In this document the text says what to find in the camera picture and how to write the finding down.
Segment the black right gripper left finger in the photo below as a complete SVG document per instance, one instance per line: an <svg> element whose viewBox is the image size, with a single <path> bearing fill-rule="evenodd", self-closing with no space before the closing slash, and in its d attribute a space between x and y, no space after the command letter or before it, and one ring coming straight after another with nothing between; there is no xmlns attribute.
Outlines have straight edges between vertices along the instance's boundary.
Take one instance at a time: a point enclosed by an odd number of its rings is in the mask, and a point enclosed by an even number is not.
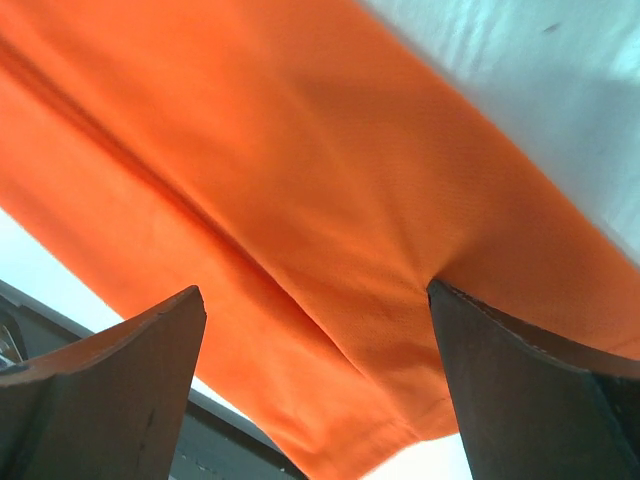
<svg viewBox="0 0 640 480"><path fill-rule="evenodd" d="M3 329L2 478L168 478L205 324L190 286L29 360Z"/></svg>

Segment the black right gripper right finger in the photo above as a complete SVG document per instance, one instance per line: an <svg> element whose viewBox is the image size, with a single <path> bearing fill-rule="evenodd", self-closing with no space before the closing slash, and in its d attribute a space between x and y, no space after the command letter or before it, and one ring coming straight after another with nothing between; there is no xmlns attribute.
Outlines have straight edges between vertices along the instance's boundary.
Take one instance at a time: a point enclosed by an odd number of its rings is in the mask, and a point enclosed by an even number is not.
<svg viewBox="0 0 640 480"><path fill-rule="evenodd" d="M427 288L475 479L636 479L639 364Z"/></svg>

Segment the orange t shirt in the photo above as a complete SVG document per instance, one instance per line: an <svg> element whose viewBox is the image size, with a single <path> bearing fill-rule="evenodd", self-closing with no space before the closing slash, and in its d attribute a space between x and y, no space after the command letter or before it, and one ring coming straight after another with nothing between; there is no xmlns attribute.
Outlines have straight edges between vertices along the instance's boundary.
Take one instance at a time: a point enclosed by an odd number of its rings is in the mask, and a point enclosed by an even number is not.
<svg viewBox="0 0 640 480"><path fill-rule="evenodd" d="M639 274L352 1L5 1L1 205L312 479L457 429L426 288L639 355Z"/></svg>

